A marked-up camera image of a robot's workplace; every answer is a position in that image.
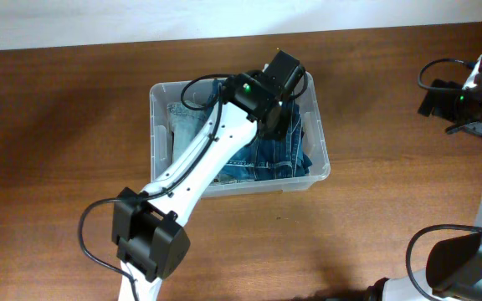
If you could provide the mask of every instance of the clear plastic container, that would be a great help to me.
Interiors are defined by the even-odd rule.
[[[226,185],[209,186],[203,196],[231,196],[267,191],[303,191],[317,181],[325,180],[331,173],[331,163],[326,151],[325,136],[317,99],[315,98],[314,80],[309,73],[308,89],[295,101],[300,107],[302,126],[305,135],[302,148],[313,165],[310,174],[288,179],[253,181]],[[172,133],[170,130],[167,105],[180,101],[180,93],[188,83],[160,83],[150,90],[150,128],[151,128],[151,179],[154,180],[172,163]],[[212,79],[194,84],[186,93],[186,97],[196,104],[203,104],[208,100],[212,89]],[[299,93],[303,81],[295,88]]]

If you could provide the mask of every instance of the blue jeans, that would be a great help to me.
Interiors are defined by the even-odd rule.
[[[213,81],[209,100],[218,92],[219,80]],[[174,132],[172,160],[176,160],[187,149],[191,140],[200,131],[211,114],[211,110],[193,111],[181,103],[167,106],[171,129]],[[229,184],[246,181],[265,181],[306,176],[312,165],[310,158],[302,152],[302,120],[299,106],[294,102],[282,104],[282,110],[289,110],[290,126],[281,141],[255,138],[239,150],[218,173],[213,184]]]

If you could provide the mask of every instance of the wooden table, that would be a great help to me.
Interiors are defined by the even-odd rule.
[[[475,59],[482,23],[0,52],[0,300],[116,300],[121,277],[79,250],[85,207],[150,176],[148,92],[158,82],[269,62],[280,47],[315,80],[331,175],[308,191],[201,200],[192,246],[161,300],[287,300],[405,273],[421,227],[471,224],[482,140],[416,113],[420,68]],[[467,71],[433,68],[463,82]],[[85,240],[118,264],[110,206]],[[413,266],[435,242],[426,236]]]

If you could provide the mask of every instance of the white wall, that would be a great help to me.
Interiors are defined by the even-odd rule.
[[[0,49],[482,21],[482,0],[0,0]]]

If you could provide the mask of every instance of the dark blue denim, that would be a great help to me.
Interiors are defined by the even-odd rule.
[[[213,91],[209,96],[209,101],[218,92],[218,83],[221,82],[218,79],[213,81]],[[178,117],[191,116],[193,120],[198,121],[199,125],[202,120],[207,119],[211,114],[211,110],[206,112],[198,111],[198,114],[202,114],[202,116],[195,118],[195,111],[185,114],[180,112],[183,109],[187,110],[185,107],[180,109],[177,105],[177,109],[175,111],[171,110],[171,114],[177,113]],[[294,102],[289,102],[282,104],[282,110],[289,110],[291,113],[290,126],[285,138],[281,141],[255,138],[249,145],[233,155],[230,161],[218,173],[212,185],[284,179],[309,174],[309,167],[312,163],[310,158],[302,152],[302,135],[304,133],[302,132],[299,106]],[[180,143],[180,145],[187,147],[189,142],[186,141]]]

